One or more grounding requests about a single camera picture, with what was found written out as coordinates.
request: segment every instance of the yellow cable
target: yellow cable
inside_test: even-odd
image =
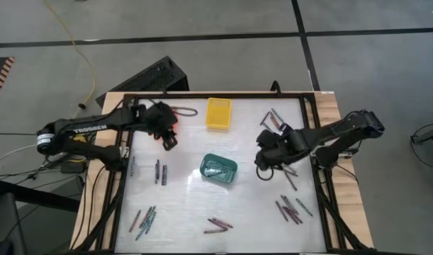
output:
[[[93,78],[93,86],[91,88],[91,92],[90,94],[87,96],[86,100],[84,100],[84,102],[82,102],[82,104],[87,103],[87,101],[91,98],[91,96],[94,94],[95,92],[95,88],[96,88],[96,72],[95,69],[91,66],[90,61],[87,59],[87,57],[84,55],[84,53],[82,53],[76,46],[76,43],[74,42],[73,36],[70,33],[70,31],[67,28],[67,25],[65,25],[65,23],[63,22],[63,20],[59,17],[59,15],[54,11],[54,9],[52,9],[51,5],[49,5],[49,1],[48,0],[43,0],[44,4],[46,5],[46,7],[51,11],[52,14],[54,14],[54,17],[60,22],[60,24],[62,25],[62,27],[65,29],[65,31],[68,34],[69,39],[72,41],[74,50],[76,50],[76,52],[78,52],[82,58],[84,58],[84,60],[87,62],[91,73],[92,73],[92,78]],[[77,114],[80,112],[80,108],[78,108],[78,110],[76,111],[76,113],[73,115],[73,118],[75,118],[77,116]]]

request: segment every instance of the black tripod leg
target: black tripod leg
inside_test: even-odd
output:
[[[32,188],[25,188],[16,184],[0,181],[0,196],[5,193],[14,194],[17,201],[25,203],[32,203],[54,209],[67,210],[70,212],[77,212],[79,209],[80,202],[78,200],[44,191],[36,191]]]

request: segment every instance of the orange warning stripe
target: orange warning stripe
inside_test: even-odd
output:
[[[4,66],[2,67],[1,73],[0,73],[0,93],[2,90],[2,86],[4,86],[5,79],[9,75],[10,68],[13,66],[15,62],[14,57],[9,57],[6,61]]]

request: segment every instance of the yellow container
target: yellow container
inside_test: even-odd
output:
[[[230,126],[230,99],[209,98],[206,125],[209,128],[228,129]]]

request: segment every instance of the gray floor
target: gray floor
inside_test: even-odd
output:
[[[169,35],[293,32],[290,1],[52,0],[76,39]],[[433,27],[433,1],[299,1],[307,31]],[[0,43],[67,40],[41,0],[0,1]],[[376,248],[433,254],[433,169],[412,155],[409,136],[433,123],[433,33],[309,38],[322,90],[335,91],[342,113],[368,108],[386,127],[381,139],[366,141],[354,158],[367,219]],[[98,76],[96,95],[169,55],[187,74],[191,90],[267,90],[278,80],[284,90],[311,85],[299,38],[151,42],[81,47]],[[88,67],[72,47],[0,49],[16,63],[0,95],[0,131],[35,132],[69,118],[91,89]],[[95,103],[86,114],[98,113]],[[33,137],[0,137],[0,156],[35,143]],[[417,148],[433,162],[433,144]],[[34,169],[35,149],[0,161],[1,173]],[[62,179],[45,174],[24,186]],[[61,183],[45,186],[52,191]],[[63,194],[76,191],[68,183]],[[36,229],[35,221],[63,220],[60,231]],[[72,231],[73,215],[38,210],[23,230],[32,254],[59,246]]]

